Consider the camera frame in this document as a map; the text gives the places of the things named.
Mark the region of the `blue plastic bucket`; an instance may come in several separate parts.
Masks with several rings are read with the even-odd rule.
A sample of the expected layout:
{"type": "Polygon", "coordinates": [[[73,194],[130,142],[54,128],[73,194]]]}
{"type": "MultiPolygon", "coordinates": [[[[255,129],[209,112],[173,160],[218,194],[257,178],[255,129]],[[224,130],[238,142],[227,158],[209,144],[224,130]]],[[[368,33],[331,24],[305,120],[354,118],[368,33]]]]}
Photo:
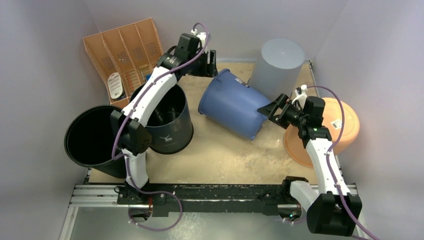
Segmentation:
{"type": "Polygon", "coordinates": [[[207,86],[198,112],[252,141],[268,119],[258,109],[270,103],[266,96],[225,68],[207,86]]]}

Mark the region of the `grey plastic bucket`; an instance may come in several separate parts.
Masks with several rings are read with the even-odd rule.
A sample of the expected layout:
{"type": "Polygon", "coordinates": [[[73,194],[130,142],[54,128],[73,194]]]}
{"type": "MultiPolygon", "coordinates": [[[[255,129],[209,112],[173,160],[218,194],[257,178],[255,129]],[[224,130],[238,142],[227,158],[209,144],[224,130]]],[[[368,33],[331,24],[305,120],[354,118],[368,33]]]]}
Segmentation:
{"type": "Polygon", "coordinates": [[[248,85],[273,101],[289,95],[305,62],[305,51],[295,41],[273,38],[266,41],[255,62],[248,85]]]}

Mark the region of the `orange plastic bucket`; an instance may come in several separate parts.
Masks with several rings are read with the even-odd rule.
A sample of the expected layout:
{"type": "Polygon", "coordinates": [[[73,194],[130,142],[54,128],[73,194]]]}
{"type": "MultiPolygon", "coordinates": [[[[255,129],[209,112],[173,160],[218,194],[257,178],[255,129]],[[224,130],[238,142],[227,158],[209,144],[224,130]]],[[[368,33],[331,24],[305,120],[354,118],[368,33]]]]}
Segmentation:
{"type": "MultiPolygon", "coordinates": [[[[337,155],[357,138],[360,131],[360,121],[354,109],[345,102],[342,102],[344,111],[344,123],[342,123],[342,112],[337,100],[332,97],[325,97],[324,101],[323,125],[329,129],[333,142],[336,141],[341,130],[343,130],[340,141],[333,149],[334,154],[337,155]]],[[[307,167],[313,166],[312,160],[298,136],[298,129],[296,127],[290,125],[286,129],[284,145],[290,157],[297,163],[307,167]]]]}

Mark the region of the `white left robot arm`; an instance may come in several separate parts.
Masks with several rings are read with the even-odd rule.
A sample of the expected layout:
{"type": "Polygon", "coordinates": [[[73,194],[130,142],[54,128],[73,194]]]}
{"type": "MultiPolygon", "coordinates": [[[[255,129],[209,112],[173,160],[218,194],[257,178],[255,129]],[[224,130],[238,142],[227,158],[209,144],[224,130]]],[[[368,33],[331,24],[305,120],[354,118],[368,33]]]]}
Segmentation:
{"type": "Polygon", "coordinates": [[[214,77],[217,74],[215,50],[207,50],[211,35],[208,32],[183,33],[177,45],[157,61],[156,66],[139,92],[122,110],[110,114],[114,134],[112,159],[125,160],[126,182],[133,188],[129,197],[138,205],[146,203],[149,191],[143,187],[149,180],[146,170],[146,151],[153,140],[146,125],[154,109],[165,95],[185,75],[214,77]]]}

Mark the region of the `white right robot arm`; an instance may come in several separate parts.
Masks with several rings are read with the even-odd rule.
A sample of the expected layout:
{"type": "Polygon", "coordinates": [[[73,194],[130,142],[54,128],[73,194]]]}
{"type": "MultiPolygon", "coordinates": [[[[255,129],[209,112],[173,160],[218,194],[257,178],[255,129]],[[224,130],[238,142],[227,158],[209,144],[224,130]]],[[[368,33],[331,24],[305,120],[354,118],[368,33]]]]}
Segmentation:
{"type": "Polygon", "coordinates": [[[305,178],[288,176],[283,181],[280,196],[288,204],[297,201],[302,217],[313,234],[353,236],[362,210],[359,196],[352,195],[339,171],[333,151],[332,136],[323,125],[326,102],[307,96],[303,104],[281,94],[274,102],[257,109],[276,125],[287,129],[294,126],[314,168],[318,190],[305,178]]]}

